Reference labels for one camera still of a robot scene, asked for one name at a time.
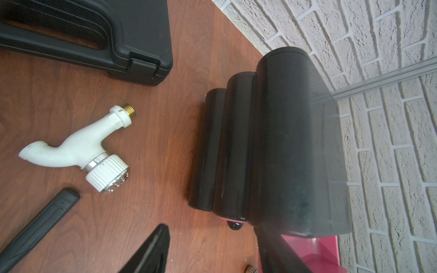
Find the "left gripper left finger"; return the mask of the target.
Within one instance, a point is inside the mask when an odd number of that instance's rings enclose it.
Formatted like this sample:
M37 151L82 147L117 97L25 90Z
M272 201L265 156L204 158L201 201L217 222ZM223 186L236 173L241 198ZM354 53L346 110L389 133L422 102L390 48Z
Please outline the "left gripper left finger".
M119 273L164 273L169 246L169 228L159 224Z

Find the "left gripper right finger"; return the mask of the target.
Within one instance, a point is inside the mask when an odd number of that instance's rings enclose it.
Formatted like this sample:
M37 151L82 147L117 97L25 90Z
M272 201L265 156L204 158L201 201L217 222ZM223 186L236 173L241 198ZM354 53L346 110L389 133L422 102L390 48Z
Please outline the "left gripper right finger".
M289 244L270 226L254 229L263 273L311 273Z

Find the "black pink drawer cabinet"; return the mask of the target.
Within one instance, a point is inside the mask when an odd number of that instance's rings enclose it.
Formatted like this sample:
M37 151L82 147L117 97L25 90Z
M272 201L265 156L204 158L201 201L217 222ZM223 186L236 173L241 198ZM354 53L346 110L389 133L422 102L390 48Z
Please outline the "black pink drawer cabinet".
M204 103L191 208L278 232L312 273L343 273L352 231L339 108L309 55L267 53Z

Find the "yellow paint can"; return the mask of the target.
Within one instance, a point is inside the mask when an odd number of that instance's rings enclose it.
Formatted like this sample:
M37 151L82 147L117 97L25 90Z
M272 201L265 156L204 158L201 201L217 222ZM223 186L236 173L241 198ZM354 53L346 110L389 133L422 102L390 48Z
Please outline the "yellow paint can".
M247 265L244 269L244 273L258 273L258 268L252 265Z

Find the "white plastic water tap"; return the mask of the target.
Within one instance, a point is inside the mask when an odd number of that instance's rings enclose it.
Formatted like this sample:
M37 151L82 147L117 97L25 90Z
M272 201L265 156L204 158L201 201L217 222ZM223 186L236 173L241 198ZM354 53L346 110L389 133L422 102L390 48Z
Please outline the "white plastic water tap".
M100 193L110 193L126 182L129 166L116 154L108 154L102 141L115 131L132 124L136 116L130 104L115 105L98 121L71 134L58 147L36 141L23 148L19 157L51 168L77 166L86 172L86 181Z

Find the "black plastic tool case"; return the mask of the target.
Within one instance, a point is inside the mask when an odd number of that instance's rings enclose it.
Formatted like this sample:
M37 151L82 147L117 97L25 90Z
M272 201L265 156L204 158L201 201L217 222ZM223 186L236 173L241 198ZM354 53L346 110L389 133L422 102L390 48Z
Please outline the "black plastic tool case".
M2 1L1 47L150 86L173 67L166 1Z

